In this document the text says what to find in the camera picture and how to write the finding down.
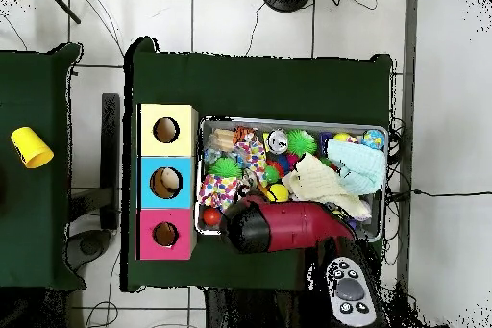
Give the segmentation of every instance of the green table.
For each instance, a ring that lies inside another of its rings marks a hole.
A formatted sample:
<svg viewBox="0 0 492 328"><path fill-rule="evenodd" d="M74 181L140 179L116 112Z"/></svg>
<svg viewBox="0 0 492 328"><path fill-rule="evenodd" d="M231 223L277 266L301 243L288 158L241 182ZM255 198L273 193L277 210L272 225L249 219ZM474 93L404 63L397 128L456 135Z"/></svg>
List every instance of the green table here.
<svg viewBox="0 0 492 328"><path fill-rule="evenodd" d="M202 235L189 261L137 261L137 103L189 104L201 117L233 115L387 127L391 68L388 55L354 61L160 54L151 38L138 39L125 57L122 288L297 290L302 287L304 266L299 250L240 255L218 237Z"/></svg>
<svg viewBox="0 0 492 328"><path fill-rule="evenodd" d="M78 289L63 260L69 209L67 76L81 47L47 54L0 51L0 287ZM11 133L31 127L55 153L24 167Z"/></svg>

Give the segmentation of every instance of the remote control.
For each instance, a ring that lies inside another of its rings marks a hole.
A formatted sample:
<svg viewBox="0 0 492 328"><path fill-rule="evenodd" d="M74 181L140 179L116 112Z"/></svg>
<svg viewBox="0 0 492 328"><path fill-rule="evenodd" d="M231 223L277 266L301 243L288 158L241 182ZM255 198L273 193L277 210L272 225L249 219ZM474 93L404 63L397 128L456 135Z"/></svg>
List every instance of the remote control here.
<svg viewBox="0 0 492 328"><path fill-rule="evenodd" d="M335 318L351 327L365 327L376 321L376 309L356 262L339 257L327 267L327 282Z"/></svg>

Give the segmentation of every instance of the gray tray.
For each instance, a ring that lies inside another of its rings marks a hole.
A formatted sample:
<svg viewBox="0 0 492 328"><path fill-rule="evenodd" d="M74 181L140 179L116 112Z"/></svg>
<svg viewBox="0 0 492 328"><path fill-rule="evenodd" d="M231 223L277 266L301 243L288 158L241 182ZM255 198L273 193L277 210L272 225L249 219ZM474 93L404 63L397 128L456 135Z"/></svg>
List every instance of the gray tray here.
<svg viewBox="0 0 492 328"><path fill-rule="evenodd" d="M379 126L360 126L353 124L337 124L337 123L314 123L307 121L291 121L291 120L264 120L264 119L254 119L254 118L243 118L243 117L224 117L218 119L217 117L204 117L200 122L200 137L197 144L197 189L196 195L200 192L200 187L202 181L205 179L205 164L203 164L203 151L204 144L209 141L209 136L214 129L226 129L234 130L236 126L251 127L257 129L258 139L262 142L262 133L270 133L275 129L301 129L306 130L308 133L315 136L316 139L319 138L319 134L322 132L331 133L349 133L352 136L361 136L366 130L376 129L384 133L384 156L387 163L388 155L388 134L386 129ZM384 232L384 196L386 190L386 178L384 178L384 183L380 192L376 194L363 195L360 198L367 201L372 207L372 218L366 220L365 222L360 222L357 226L356 234L360 238L367 238L369 241L374 242L378 240ZM202 212L206 207L195 203L195 227L198 232L203 235L219 235L218 227L209 227L206 225L202 219Z"/></svg>

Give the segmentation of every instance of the stacked cubes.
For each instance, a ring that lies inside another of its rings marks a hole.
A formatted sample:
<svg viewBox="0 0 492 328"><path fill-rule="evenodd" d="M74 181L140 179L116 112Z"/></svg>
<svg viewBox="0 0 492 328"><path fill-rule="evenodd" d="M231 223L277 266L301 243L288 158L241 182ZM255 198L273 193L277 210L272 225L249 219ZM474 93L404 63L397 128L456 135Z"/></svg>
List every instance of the stacked cubes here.
<svg viewBox="0 0 492 328"><path fill-rule="evenodd" d="M188 105L141 104L138 119L136 258L188 260L198 113Z"/></svg>

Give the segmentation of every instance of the light blue cloth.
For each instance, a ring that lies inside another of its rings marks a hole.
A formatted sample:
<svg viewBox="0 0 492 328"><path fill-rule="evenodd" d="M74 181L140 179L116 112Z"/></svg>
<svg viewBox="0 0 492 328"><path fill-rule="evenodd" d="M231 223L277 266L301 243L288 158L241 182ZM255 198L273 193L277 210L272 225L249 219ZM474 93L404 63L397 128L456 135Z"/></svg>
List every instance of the light blue cloth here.
<svg viewBox="0 0 492 328"><path fill-rule="evenodd" d="M381 150L329 139L328 158L340 168L340 184L352 195L374 193L384 182L386 161Z"/></svg>

